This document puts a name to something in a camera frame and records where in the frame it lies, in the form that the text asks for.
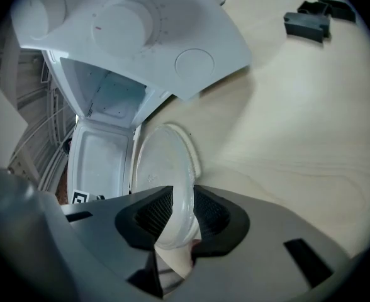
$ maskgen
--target open lid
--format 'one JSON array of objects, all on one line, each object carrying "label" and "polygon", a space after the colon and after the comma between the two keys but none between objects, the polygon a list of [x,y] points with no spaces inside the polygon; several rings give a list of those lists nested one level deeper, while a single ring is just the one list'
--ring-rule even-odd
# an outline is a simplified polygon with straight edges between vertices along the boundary
[{"label": "open lid", "polygon": [[251,60],[215,0],[17,0],[11,14],[22,47],[63,53],[181,99]]},{"label": "open lid", "polygon": [[69,203],[75,191],[105,199],[128,194],[132,148],[130,130],[79,120],[68,161]]},{"label": "open lid", "polygon": [[132,132],[170,94],[144,86],[125,76],[84,62],[58,60],[43,52],[52,80],[81,119],[129,129]]}]

